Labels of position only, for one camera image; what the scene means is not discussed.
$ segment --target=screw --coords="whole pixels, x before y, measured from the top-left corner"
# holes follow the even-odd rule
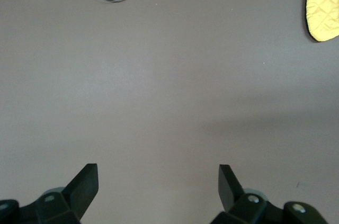
[[[300,212],[300,213],[306,212],[306,209],[302,205],[294,204],[294,205],[292,205],[292,207],[296,212]]]
[[[7,207],[8,207],[8,204],[6,204],[6,203],[0,205],[0,211],[1,211],[1,210],[5,210]]]
[[[252,203],[259,203],[259,198],[256,197],[255,195],[248,196],[248,200]]]
[[[52,201],[52,200],[54,200],[54,199],[55,199],[55,197],[54,197],[53,195],[51,195],[51,196],[45,197],[44,201],[45,201],[45,202],[49,202],[49,201]]]

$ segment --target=yellow oven mitt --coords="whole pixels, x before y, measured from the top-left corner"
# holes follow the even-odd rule
[[[317,41],[339,35],[339,0],[307,0],[306,19],[310,34]]]

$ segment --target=yellow quilted fabric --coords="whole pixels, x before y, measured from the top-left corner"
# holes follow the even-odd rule
[[[317,41],[339,35],[339,0],[307,0],[306,18],[310,34]]]

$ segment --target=yellow pot holder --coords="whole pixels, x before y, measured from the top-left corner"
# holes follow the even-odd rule
[[[339,35],[339,0],[306,0],[306,19],[310,34],[317,41]]]

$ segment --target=gray table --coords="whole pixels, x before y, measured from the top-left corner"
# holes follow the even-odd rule
[[[98,163],[83,223],[209,223],[218,165],[339,222],[339,39],[305,0],[0,0],[0,195]]]

